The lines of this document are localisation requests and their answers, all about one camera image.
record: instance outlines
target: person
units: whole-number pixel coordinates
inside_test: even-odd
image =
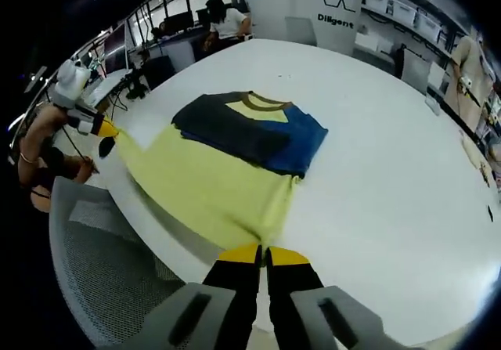
[[[472,37],[465,36],[460,39],[451,57],[453,76],[445,94],[445,102],[472,132],[477,128],[481,108],[496,80],[494,71],[485,58],[486,47],[482,37],[475,41]],[[463,94],[461,78],[471,80],[471,91],[480,107]]]
[[[251,19],[237,9],[226,8],[222,0],[208,0],[207,12],[211,19],[211,33],[204,50],[217,52],[243,40],[251,32]]]
[[[50,195],[56,176],[85,183],[95,170],[90,157],[67,156],[50,145],[51,137],[67,123],[66,113],[47,105],[20,140],[17,172],[20,185],[30,192],[31,203],[49,213]]]

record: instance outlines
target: white table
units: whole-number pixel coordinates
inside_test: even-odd
[[[335,52],[253,40],[176,74],[116,123],[147,147],[197,96],[247,90],[293,101],[329,129],[276,245],[306,256],[325,286],[378,313],[405,345],[469,323],[501,264],[494,183],[467,159],[456,124],[404,82]],[[116,150],[96,163],[157,257],[201,282],[218,249],[152,208]],[[271,330],[263,291],[256,325]]]

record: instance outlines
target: white t-shirt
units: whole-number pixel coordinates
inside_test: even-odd
[[[211,23],[211,32],[218,32],[219,39],[235,37],[240,29],[240,25],[247,17],[237,9],[228,8],[226,17],[221,23]]]

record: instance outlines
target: bracelet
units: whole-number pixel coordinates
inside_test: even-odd
[[[20,155],[21,155],[21,158],[23,158],[24,162],[26,162],[26,163],[28,163],[28,164],[38,164],[38,160],[36,160],[36,161],[30,161],[30,160],[28,160],[28,159],[24,156],[24,154],[23,154],[23,153],[20,153]]]

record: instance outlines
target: black hair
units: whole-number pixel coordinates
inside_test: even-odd
[[[212,23],[222,23],[226,18],[226,6],[222,0],[208,0],[205,3]]]

